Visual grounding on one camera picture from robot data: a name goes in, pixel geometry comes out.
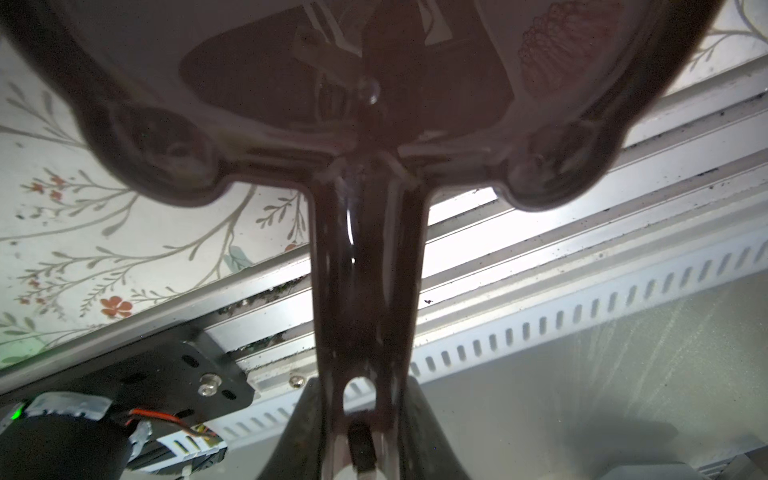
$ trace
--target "floral tablecloth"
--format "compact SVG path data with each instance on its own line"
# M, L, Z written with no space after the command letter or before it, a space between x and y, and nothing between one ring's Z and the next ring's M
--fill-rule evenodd
M671 90L768 53L768 2L729 0ZM0 367L307 241L293 190L149 200L88 150L68 106L0 38Z

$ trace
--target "orange flower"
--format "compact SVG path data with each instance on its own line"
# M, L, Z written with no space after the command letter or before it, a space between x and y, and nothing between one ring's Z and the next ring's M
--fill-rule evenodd
M113 296L109 300L101 299L101 305L104 308L101 312L106 316L122 316L123 318L131 316L131 309L134 308L131 302L124 302L119 296Z

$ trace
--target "black cylinder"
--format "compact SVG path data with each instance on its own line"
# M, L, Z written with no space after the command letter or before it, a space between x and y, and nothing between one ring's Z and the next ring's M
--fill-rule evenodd
M118 480L131 456L129 432L66 415L19 418L0 434L2 480Z

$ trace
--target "pink textured pattern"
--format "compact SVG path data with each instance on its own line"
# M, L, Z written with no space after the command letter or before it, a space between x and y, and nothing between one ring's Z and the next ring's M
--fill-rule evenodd
M528 93L568 90L611 43L624 6L616 0L560 2L536 17L518 51Z

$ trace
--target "brown pan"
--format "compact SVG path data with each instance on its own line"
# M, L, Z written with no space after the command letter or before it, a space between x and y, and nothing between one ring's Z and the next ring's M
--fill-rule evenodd
M493 185L543 210L583 193L719 5L6 0L0 22L141 193L190 207L234 181L308 194L318 465L332 478L351 456L362 475L337 446L373 439L394 479L427 478L401 417L430 195ZM358 376L376 404L345 414Z

